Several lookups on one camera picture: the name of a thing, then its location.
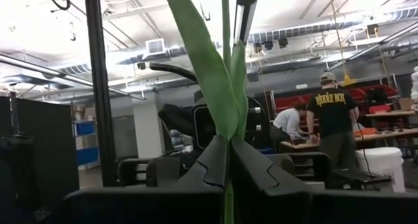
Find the plant stem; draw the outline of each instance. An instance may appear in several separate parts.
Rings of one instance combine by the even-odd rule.
[[[231,69],[231,27],[229,22],[229,0],[222,0],[223,62]]]

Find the ceiling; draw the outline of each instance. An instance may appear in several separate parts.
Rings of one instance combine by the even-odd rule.
[[[56,0],[65,5],[63,0]],[[210,17],[206,25],[213,41],[220,41],[221,1],[192,0],[204,17]],[[397,8],[414,7],[418,0],[334,0],[335,10],[339,19],[349,16],[367,14],[378,18],[378,14]],[[236,0],[230,0],[231,19],[235,16]],[[149,69],[138,70],[136,65],[116,65],[117,62],[135,52],[146,49],[146,41],[163,39],[166,48],[181,46],[182,39],[167,5],[166,0],[101,0],[103,13],[103,31],[107,55],[110,81],[115,86],[120,80],[128,82],[146,82],[153,78],[160,80],[167,73]],[[67,11],[58,10],[51,0],[0,0],[0,52],[22,61],[30,62],[51,69],[59,69],[71,65],[89,63],[88,30],[84,0],[71,0]],[[414,22],[411,18],[383,23],[378,37],[390,35]],[[250,33],[275,31],[289,27],[332,21],[330,0],[258,0]],[[366,36],[365,24],[339,30],[343,46],[353,46],[357,40],[376,38]],[[315,54],[322,46],[334,51],[339,42],[335,30],[289,37],[285,48],[278,48],[278,42],[269,51],[256,54],[252,46],[248,47],[247,62],[264,65],[277,62],[278,59],[293,59],[295,55]],[[187,56],[171,57],[168,63],[191,69]],[[4,80],[8,76],[31,75],[18,68],[2,68]],[[91,73],[75,74],[84,79],[91,79]],[[30,88],[30,84],[19,84],[20,91]],[[37,86],[30,94],[54,90],[51,85]]]

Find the man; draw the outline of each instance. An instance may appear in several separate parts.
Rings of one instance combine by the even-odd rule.
[[[280,112],[270,128],[270,138],[278,146],[280,142],[289,141],[291,137],[307,135],[299,129],[300,117],[305,115],[305,103],[295,103],[292,108]]]
[[[321,141],[319,150],[331,159],[333,168],[354,168],[355,139],[353,125],[359,117],[356,102],[346,92],[338,89],[335,75],[321,75],[322,89],[312,95],[308,103],[306,123],[312,143],[318,138],[314,133],[314,116],[319,119]]]

